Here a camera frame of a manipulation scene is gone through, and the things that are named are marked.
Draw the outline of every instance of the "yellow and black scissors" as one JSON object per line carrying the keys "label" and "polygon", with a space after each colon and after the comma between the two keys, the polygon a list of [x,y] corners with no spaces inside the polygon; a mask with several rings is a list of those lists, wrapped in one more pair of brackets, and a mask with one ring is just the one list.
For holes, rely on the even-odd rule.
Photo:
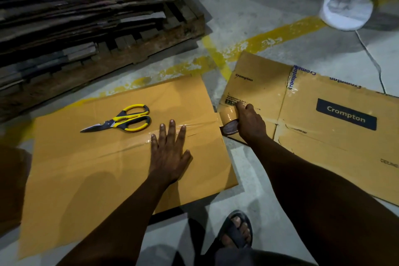
{"label": "yellow and black scissors", "polygon": [[[143,108],[143,112],[133,113],[128,115],[127,112],[134,108]],[[127,132],[139,132],[146,129],[151,124],[151,118],[148,116],[150,109],[144,104],[134,104],[122,110],[116,117],[111,120],[105,121],[103,124],[96,124],[88,128],[82,129],[81,133],[99,132],[109,128],[120,128]],[[145,123],[136,128],[129,128],[129,125],[145,121]]]}

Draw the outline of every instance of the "round white base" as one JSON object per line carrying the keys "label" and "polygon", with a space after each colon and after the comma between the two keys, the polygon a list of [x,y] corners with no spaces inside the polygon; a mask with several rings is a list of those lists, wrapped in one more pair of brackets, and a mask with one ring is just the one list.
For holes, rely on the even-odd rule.
{"label": "round white base", "polygon": [[342,31],[356,31],[362,28],[370,19],[373,12],[373,3],[371,0],[353,1],[350,10],[345,13],[332,12],[328,3],[331,0],[324,0],[320,9],[320,18],[329,26]]}

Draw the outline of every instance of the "scissors handle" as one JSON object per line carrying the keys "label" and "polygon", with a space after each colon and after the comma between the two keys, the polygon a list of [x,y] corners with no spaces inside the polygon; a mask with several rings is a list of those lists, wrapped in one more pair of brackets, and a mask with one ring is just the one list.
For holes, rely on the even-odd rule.
{"label": "scissors handle", "polygon": [[[130,115],[127,114],[127,112],[129,110],[132,110],[134,108],[144,108],[143,112],[138,112],[138,113],[132,113]],[[126,108],[124,108],[122,110],[122,112],[120,112],[116,117],[113,117],[112,120],[114,120],[115,122],[119,122],[121,120],[127,120],[127,119],[132,119],[132,118],[137,118],[139,116],[144,116],[144,115],[148,115],[150,112],[150,109],[147,107],[147,105],[145,104],[133,104],[131,106],[128,106]]]}
{"label": "scissors handle", "polygon": [[[146,121],[142,126],[136,127],[136,128],[129,128],[129,125],[132,125],[132,124],[135,124],[138,122],[142,122],[142,121]],[[134,132],[140,132],[140,131],[146,129],[150,125],[150,123],[151,123],[151,118],[149,116],[144,115],[144,116],[140,116],[140,117],[127,119],[126,121],[121,122],[121,123],[115,123],[113,125],[113,127],[120,128],[124,131],[134,133]]]}

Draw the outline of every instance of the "crompton logo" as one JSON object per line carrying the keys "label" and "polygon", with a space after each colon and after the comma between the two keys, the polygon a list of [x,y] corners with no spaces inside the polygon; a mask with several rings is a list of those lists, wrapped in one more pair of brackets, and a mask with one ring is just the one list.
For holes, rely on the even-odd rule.
{"label": "crompton logo", "polygon": [[330,80],[334,80],[334,81],[336,81],[336,82],[338,82],[338,83],[343,83],[343,84],[351,85],[351,86],[354,86],[354,87],[356,87],[356,88],[362,88],[360,85],[356,85],[356,84],[353,84],[353,83],[345,82],[345,81],[342,81],[342,80],[339,80],[339,79],[336,79],[336,78],[331,78],[331,77],[330,77]]}
{"label": "crompton logo", "polygon": [[316,75],[316,73],[313,72],[312,70],[307,70],[307,69],[302,68],[302,67],[300,67],[300,66],[294,65],[294,68],[292,69],[292,72],[291,72],[290,83],[288,84],[288,88],[289,88],[290,90],[292,90],[292,87],[294,86],[294,82],[295,82],[295,79],[297,78],[297,72],[298,72],[298,70],[301,70],[302,72],[306,72],[306,73],[312,74],[313,76]]}
{"label": "crompton logo", "polygon": [[248,77],[244,77],[244,76],[241,76],[241,75],[238,75],[238,74],[235,74],[235,75],[236,75],[236,77],[240,77],[240,78],[242,78],[244,80],[253,81],[252,79],[250,79]]}
{"label": "crompton logo", "polygon": [[335,104],[323,99],[317,100],[316,110],[326,115],[365,127],[377,130],[377,118],[351,108]]}

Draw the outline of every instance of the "person's left hand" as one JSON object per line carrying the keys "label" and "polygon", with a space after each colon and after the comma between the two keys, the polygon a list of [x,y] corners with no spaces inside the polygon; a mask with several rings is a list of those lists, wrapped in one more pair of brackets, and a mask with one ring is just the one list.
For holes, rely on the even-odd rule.
{"label": "person's left hand", "polygon": [[186,137],[186,126],[183,125],[176,139],[176,123],[169,122],[169,131],[166,135],[165,124],[159,128],[159,139],[151,135],[151,163],[150,175],[154,175],[167,185],[176,182],[191,161],[191,153],[183,153]]}

